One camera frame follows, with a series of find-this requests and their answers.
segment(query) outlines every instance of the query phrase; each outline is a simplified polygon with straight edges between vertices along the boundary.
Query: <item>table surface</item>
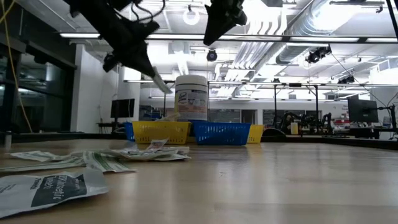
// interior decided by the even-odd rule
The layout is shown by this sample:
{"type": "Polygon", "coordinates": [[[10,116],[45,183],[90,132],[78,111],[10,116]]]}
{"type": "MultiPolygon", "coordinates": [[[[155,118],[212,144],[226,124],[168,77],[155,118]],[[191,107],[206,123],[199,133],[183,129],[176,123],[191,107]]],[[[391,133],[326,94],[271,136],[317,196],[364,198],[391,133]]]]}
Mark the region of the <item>table surface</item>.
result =
{"type": "MultiPolygon", "coordinates": [[[[73,140],[15,144],[12,152],[124,147],[122,140],[73,140]]],[[[2,167],[33,163],[3,152],[2,167]]],[[[107,194],[0,223],[398,223],[398,153],[393,151],[264,143],[191,146],[190,155],[184,162],[130,162],[136,173],[105,174],[107,194]]]]}

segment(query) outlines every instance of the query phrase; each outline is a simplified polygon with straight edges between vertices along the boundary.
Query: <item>wall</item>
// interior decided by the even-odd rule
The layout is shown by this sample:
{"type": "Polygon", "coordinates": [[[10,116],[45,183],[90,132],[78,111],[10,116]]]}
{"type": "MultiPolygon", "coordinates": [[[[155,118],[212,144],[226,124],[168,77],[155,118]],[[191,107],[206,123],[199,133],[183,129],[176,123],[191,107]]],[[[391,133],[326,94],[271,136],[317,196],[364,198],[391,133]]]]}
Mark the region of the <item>wall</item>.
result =
{"type": "Polygon", "coordinates": [[[112,99],[118,95],[119,75],[106,73],[102,63],[90,55],[84,45],[76,47],[71,131],[98,133],[100,119],[111,122],[112,99]]]}
{"type": "MultiPolygon", "coordinates": [[[[141,105],[151,105],[154,108],[163,108],[163,100],[154,100],[141,98],[141,105]]],[[[331,113],[332,118],[341,117],[346,102],[319,102],[319,110],[322,114],[331,113]]],[[[174,108],[174,100],[166,99],[166,108],[174,108]]],[[[273,110],[273,101],[210,101],[210,109],[241,109],[241,110],[257,110],[257,123],[262,124],[262,111],[273,110]]],[[[296,101],[278,101],[278,110],[315,110],[315,102],[296,102],[296,101]]]]}
{"type": "Polygon", "coordinates": [[[141,73],[137,73],[135,70],[130,68],[122,68],[119,76],[119,88],[117,99],[126,100],[126,99],[135,99],[134,101],[134,115],[132,118],[121,118],[121,121],[124,119],[126,121],[138,121],[139,117],[139,97],[141,84],[140,83],[126,83],[124,82],[125,77],[129,77],[129,80],[138,80],[141,79],[141,73]]]}

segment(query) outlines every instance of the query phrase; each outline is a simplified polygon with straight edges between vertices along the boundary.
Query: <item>black monitor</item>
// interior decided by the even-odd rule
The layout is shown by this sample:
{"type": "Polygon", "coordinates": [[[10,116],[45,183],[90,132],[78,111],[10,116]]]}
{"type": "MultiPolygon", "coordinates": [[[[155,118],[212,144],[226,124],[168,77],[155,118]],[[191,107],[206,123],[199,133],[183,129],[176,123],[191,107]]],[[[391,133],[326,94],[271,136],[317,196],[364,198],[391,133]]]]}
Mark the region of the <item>black monitor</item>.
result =
{"type": "Polygon", "coordinates": [[[379,122],[376,101],[348,99],[348,114],[350,122],[379,122]]]}
{"type": "Polygon", "coordinates": [[[134,116],[135,99],[113,100],[112,101],[112,118],[132,118],[134,116]]]}

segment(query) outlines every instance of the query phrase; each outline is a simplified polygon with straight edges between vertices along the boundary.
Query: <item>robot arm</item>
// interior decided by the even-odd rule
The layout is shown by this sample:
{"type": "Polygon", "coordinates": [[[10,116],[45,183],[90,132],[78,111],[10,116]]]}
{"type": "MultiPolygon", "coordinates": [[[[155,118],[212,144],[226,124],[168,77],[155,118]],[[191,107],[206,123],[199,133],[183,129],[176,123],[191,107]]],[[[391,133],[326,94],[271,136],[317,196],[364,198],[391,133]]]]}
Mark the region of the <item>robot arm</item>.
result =
{"type": "MultiPolygon", "coordinates": [[[[70,14],[76,17],[82,14],[99,32],[100,38],[108,42],[113,51],[104,59],[103,68],[106,72],[118,63],[133,68],[149,77],[164,92],[171,93],[156,69],[152,67],[145,39],[159,29],[159,24],[153,21],[141,22],[145,19],[130,21],[119,11],[130,4],[138,4],[142,0],[64,0],[70,6],[70,14]]],[[[245,25],[247,17],[242,11],[244,0],[212,0],[211,6],[205,6],[208,12],[208,23],[204,43],[212,44],[236,24],[245,25]]],[[[159,15],[165,7],[154,16],[159,15]]]]}

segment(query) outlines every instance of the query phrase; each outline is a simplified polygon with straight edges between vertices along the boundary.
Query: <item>black cable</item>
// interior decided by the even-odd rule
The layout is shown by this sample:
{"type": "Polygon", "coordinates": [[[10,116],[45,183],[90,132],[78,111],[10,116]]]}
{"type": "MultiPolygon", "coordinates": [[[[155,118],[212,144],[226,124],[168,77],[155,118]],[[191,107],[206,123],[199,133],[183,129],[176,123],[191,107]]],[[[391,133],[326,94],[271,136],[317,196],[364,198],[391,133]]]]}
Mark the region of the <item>black cable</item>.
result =
{"type": "Polygon", "coordinates": [[[398,95],[398,92],[391,98],[391,100],[390,101],[388,101],[388,104],[387,104],[387,106],[388,105],[390,105],[390,103],[391,103],[391,101],[396,97],[398,95]]]}
{"type": "Polygon", "coordinates": [[[136,7],[137,7],[138,9],[140,9],[140,10],[142,10],[142,11],[144,11],[144,12],[150,14],[150,17],[145,17],[145,18],[143,18],[143,19],[138,19],[137,21],[143,21],[143,20],[146,20],[146,19],[150,19],[150,21],[152,22],[152,21],[154,20],[154,15],[152,15],[152,13],[150,12],[150,10],[141,7],[140,5],[138,5],[138,3],[136,3],[136,7]]]}
{"type": "MultiPolygon", "coordinates": [[[[350,75],[350,72],[344,67],[344,65],[342,65],[339,60],[337,60],[337,58],[333,55],[333,53],[330,53],[335,59],[336,61],[343,67],[344,70],[346,70],[346,72],[350,75]]],[[[387,107],[381,100],[379,100],[375,95],[373,95],[365,86],[362,86],[366,91],[369,92],[370,95],[372,95],[375,99],[377,99],[383,106],[387,107]]]]}
{"type": "Polygon", "coordinates": [[[149,17],[145,17],[145,18],[139,19],[138,21],[144,21],[144,20],[146,20],[146,19],[151,19],[151,20],[153,20],[154,17],[160,15],[160,13],[163,12],[163,10],[164,10],[164,8],[165,8],[165,6],[166,6],[166,1],[165,1],[165,0],[162,0],[162,2],[163,2],[163,5],[162,5],[162,8],[159,10],[159,12],[156,12],[156,13],[153,14],[153,15],[152,15],[152,13],[150,13],[150,16],[149,16],[149,17]]]}
{"type": "Polygon", "coordinates": [[[134,15],[137,17],[137,20],[139,20],[138,14],[134,11],[134,7],[133,7],[134,4],[133,3],[134,3],[134,0],[131,2],[131,12],[134,13],[134,15]]]}
{"type": "Polygon", "coordinates": [[[394,32],[396,33],[396,37],[398,38],[398,24],[396,21],[396,17],[394,15],[394,11],[392,10],[392,4],[390,0],[386,0],[387,2],[387,6],[388,6],[388,11],[391,17],[391,22],[392,22],[392,26],[394,28],[394,32]]]}

